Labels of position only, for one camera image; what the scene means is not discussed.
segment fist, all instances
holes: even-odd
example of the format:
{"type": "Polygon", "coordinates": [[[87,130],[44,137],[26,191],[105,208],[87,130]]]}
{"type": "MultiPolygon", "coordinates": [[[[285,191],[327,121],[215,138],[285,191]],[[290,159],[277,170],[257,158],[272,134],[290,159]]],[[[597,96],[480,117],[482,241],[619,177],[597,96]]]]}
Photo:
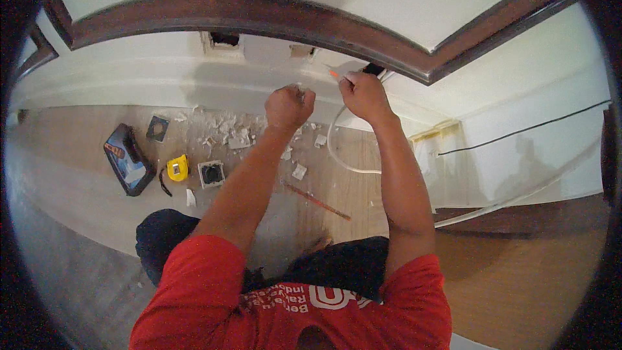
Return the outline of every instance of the fist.
{"type": "Polygon", "coordinates": [[[275,90],[264,105],[268,126],[273,126],[294,134],[307,121],[315,104],[315,92],[300,90],[290,84],[275,90]]]}
{"type": "Polygon", "coordinates": [[[348,109],[372,126],[393,115],[385,87],[372,74],[348,72],[339,82],[339,91],[348,109]]]}

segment man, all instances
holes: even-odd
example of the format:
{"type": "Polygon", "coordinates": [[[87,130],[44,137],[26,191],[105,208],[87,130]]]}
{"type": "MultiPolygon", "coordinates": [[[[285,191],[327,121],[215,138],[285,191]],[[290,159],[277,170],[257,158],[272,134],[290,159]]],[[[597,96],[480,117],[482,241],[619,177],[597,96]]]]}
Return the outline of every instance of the man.
{"type": "Polygon", "coordinates": [[[163,210],[138,227],[136,249],[158,288],[131,349],[449,347],[430,201],[400,120],[377,77],[351,72],[339,89],[377,137],[389,240],[327,247],[272,282],[245,271],[281,153],[314,109],[313,92],[276,90],[263,136],[200,220],[163,210]]]}

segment wooden floor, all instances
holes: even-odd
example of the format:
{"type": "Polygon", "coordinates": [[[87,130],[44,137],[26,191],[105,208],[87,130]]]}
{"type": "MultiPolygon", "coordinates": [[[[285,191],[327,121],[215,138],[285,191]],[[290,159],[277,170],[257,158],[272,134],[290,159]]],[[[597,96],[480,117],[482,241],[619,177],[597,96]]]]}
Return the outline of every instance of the wooden floor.
{"type": "MultiPolygon", "coordinates": [[[[67,238],[78,238],[81,244],[94,243],[90,241],[94,240],[127,254],[129,262],[136,262],[137,259],[131,257],[135,255],[134,230],[144,216],[163,207],[200,216],[215,191],[203,191],[194,173],[182,184],[167,183],[173,198],[164,194],[157,180],[139,197],[129,198],[124,195],[104,156],[104,141],[120,122],[124,122],[134,127],[139,146],[160,167],[166,160],[186,153],[194,168],[198,162],[217,158],[224,161],[225,174],[229,174],[248,149],[236,153],[229,150],[222,144],[223,133],[213,127],[213,122],[232,118],[226,112],[143,106],[59,107],[31,111],[8,136],[7,175],[17,192],[14,200],[20,201],[21,206],[36,207],[48,222],[59,223],[46,226],[49,232],[58,228],[73,230],[65,232],[67,238]],[[171,121],[163,144],[150,142],[144,136],[152,115],[171,121]],[[202,145],[207,137],[214,142],[211,152],[202,145]],[[195,191],[197,208],[185,206],[186,186],[195,191]]],[[[262,117],[243,114],[237,114],[235,121],[238,127],[248,127],[251,135],[257,136],[265,124],[262,117]]],[[[292,159],[308,168],[307,175],[302,181],[294,179],[291,172],[295,163],[283,160],[279,178],[352,216],[352,220],[346,221],[277,184],[269,213],[273,217],[280,214],[281,223],[273,223],[271,232],[261,236],[258,232],[258,238],[281,235],[278,242],[286,240],[294,254],[326,233],[335,242],[388,233],[380,177],[347,171],[330,158],[326,146],[313,147],[317,134],[325,135],[326,131],[325,125],[315,130],[310,125],[305,126],[302,136],[292,140],[291,146],[294,148],[292,159]]],[[[335,134],[337,152],[347,163],[359,168],[379,168],[377,144],[371,133],[341,128],[335,134]]],[[[14,222],[20,221],[29,222],[26,218],[14,217],[14,222]]],[[[20,227],[24,230],[19,235],[21,243],[25,249],[30,249],[32,270],[43,270],[41,265],[35,265],[37,254],[45,251],[43,246],[56,252],[58,241],[36,232],[29,236],[25,231],[27,224],[22,223],[20,227]],[[36,249],[29,240],[31,237],[40,238],[41,245],[36,249]]],[[[446,276],[445,291],[452,307],[455,333],[501,349],[550,346],[579,305],[598,265],[604,239],[604,230],[578,230],[563,236],[525,240],[438,233],[437,254],[446,276]]],[[[127,289],[102,285],[107,284],[107,276],[115,281],[115,275],[110,272],[114,271],[114,265],[110,262],[102,262],[101,258],[95,260],[91,256],[95,253],[82,252],[82,256],[74,256],[76,252],[63,249],[56,253],[59,255],[56,261],[63,268],[58,269],[60,272],[66,272],[67,265],[82,265],[81,270],[87,270],[81,260],[93,260],[106,268],[97,279],[91,278],[81,287],[63,283],[48,293],[52,299],[55,292],[68,298],[75,294],[79,299],[81,292],[86,292],[84,287],[98,287],[101,297],[108,300],[101,312],[108,320],[93,322],[95,326],[91,329],[98,341],[91,343],[95,347],[116,348],[119,342],[103,337],[129,333],[133,321],[127,320],[132,320],[134,315],[128,315],[128,305],[132,310],[142,309],[152,292],[150,285],[140,290],[132,286],[133,292],[141,292],[143,296],[136,301],[127,299],[123,293],[127,289]]],[[[107,256],[101,251],[97,255],[107,256]]],[[[53,266],[54,260],[51,260],[45,270],[54,273],[53,266]]],[[[81,310],[92,311],[98,307],[92,305],[97,304],[97,300],[89,298],[84,298],[82,303],[72,301],[71,305],[59,307],[65,311],[62,316],[80,315],[81,310]]],[[[69,327],[71,323],[66,325],[70,332],[76,330],[69,327]]],[[[83,336],[75,339],[88,340],[83,336]]]]}

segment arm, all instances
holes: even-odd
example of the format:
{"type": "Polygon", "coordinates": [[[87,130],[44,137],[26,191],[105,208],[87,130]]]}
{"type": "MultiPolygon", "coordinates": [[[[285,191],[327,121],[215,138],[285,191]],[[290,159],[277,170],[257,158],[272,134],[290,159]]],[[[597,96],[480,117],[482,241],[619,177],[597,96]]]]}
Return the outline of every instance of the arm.
{"type": "Polygon", "coordinates": [[[376,134],[382,162],[382,197],[389,221],[385,279],[421,255],[434,252],[434,223],[424,178],[399,117],[374,75],[350,72],[339,82],[344,103],[376,134]]]}
{"type": "Polygon", "coordinates": [[[296,86],[278,89],[266,101],[268,127],[216,195],[190,237],[222,237],[248,254],[266,212],[277,167],[294,132],[313,113],[315,93],[296,86]]]}

